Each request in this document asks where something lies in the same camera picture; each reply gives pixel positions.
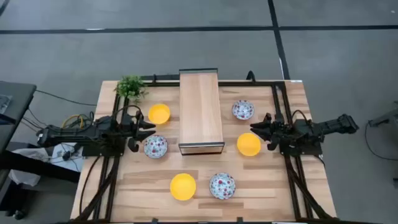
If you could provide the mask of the black aluminium table frame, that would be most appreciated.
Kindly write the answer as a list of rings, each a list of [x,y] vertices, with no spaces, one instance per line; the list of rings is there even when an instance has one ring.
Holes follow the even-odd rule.
[[[225,146],[221,154],[183,156],[178,148],[180,137],[180,95],[176,81],[150,83],[148,94],[139,108],[147,113],[157,103],[166,104],[170,119],[157,127],[164,136],[168,151],[160,159],[150,159],[143,151],[126,149],[119,162],[111,222],[139,223],[157,219],[159,222],[192,222],[212,224],[237,222],[292,222],[295,220],[290,185],[284,157],[265,147],[254,157],[242,155],[236,141],[249,131],[250,121],[236,119],[231,107],[235,101],[254,103],[256,123],[266,113],[274,113],[275,101],[289,105],[309,115],[303,83],[286,81],[285,88],[272,88],[265,80],[222,80],[219,82],[221,119]],[[227,200],[212,196],[209,182],[213,175],[229,173],[236,181],[236,191]],[[170,182],[181,173],[190,174],[196,181],[196,192],[190,200],[179,201],[170,193]]]

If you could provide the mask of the black desk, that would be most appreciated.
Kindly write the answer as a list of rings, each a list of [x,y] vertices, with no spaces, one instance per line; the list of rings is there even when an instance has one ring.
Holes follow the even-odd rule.
[[[7,148],[36,89],[33,84],[0,81],[0,96],[11,97],[5,112],[0,113],[0,153]]]

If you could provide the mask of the green potted plant white pot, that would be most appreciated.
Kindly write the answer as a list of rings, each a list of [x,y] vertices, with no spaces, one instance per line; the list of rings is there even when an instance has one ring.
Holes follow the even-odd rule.
[[[114,91],[119,95],[139,104],[148,94],[146,91],[146,84],[141,77],[130,75],[123,76],[117,83]]]

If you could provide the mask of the grey metal stand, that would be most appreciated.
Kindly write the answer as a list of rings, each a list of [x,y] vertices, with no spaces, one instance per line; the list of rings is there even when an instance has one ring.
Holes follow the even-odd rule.
[[[370,120],[368,123],[370,127],[378,127],[381,124],[391,124],[398,129],[398,101],[394,101],[397,108]]]

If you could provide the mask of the red bowl with floral inside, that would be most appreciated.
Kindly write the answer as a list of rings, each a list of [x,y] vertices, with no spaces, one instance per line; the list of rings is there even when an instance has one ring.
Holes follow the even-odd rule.
[[[236,191],[236,181],[229,173],[220,172],[211,177],[209,190],[215,198],[227,200],[231,198]]]
[[[144,143],[144,154],[151,159],[159,159],[163,157],[166,154],[167,149],[168,142],[163,136],[150,136]]]
[[[252,118],[254,112],[254,105],[247,100],[238,100],[232,106],[232,114],[240,120]]]

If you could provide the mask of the yellow plastic mini bowl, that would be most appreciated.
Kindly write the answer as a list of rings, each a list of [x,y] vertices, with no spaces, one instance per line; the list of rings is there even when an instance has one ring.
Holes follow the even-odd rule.
[[[259,138],[251,133],[244,133],[237,140],[238,151],[244,156],[255,156],[261,150],[261,142]]]
[[[155,104],[149,109],[148,119],[154,124],[164,124],[170,118],[170,108],[165,104]]]
[[[179,201],[190,200],[196,192],[196,181],[186,173],[177,174],[170,182],[170,193]]]

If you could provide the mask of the white plastic bag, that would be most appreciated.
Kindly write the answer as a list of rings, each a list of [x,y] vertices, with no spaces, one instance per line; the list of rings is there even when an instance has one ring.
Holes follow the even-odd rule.
[[[20,154],[25,157],[29,157],[31,159],[36,159],[36,160],[45,160],[46,155],[43,153],[41,150],[37,149],[16,149],[14,151],[16,154]],[[9,178],[13,180],[16,184],[26,184],[29,186],[34,187],[35,185],[38,184],[40,180],[40,176],[37,174],[31,174],[28,172],[20,171],[20,170],[14,170],[11,169],[9,172]]]

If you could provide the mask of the white box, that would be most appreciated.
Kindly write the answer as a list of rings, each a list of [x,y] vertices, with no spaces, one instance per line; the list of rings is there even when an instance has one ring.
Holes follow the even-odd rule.
[[[81,172],[83,167],[82,147],[75,142],[63,142],[53,148],[50,163],[72,171]]]

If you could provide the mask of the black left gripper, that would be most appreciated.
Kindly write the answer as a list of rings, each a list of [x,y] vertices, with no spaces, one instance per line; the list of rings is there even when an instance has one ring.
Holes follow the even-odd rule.
[[[156,127],[156,125],[144,121],[140,111],[136,111],[134,116],[131,116],[129,113],[123,114],[120,127],[124,134],[140,142],[156,133],[156,131],[140,131],[141,128],[151,129]]]

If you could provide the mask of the wooden shelf with black frame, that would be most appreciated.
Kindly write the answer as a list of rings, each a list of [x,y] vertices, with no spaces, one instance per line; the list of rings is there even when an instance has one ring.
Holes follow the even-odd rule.
[[[221,121],[218,70],[179,71],[180,137],[183,156],[220,154],[225,141]]]

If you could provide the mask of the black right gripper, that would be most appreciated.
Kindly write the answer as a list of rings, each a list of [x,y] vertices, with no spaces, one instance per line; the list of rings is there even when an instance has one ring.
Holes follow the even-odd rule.
[[[273,142],[274,140],[283,138],[288,135],[291,125],[286,124],[284,117],[281,114],[276,114],[274,119],[270,113],[266,113],[263,121],[259,123],[250,124],[251,131],[257,134],[264,141]]]

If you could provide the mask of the black bench beam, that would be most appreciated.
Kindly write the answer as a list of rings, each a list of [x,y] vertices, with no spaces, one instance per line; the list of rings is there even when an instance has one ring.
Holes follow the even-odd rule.
[[[25,157],[11,151],[3,151],[0,153],[0,169],[19,170],[74,183],[77,183],[80,178],[80,173],[77,171]]]

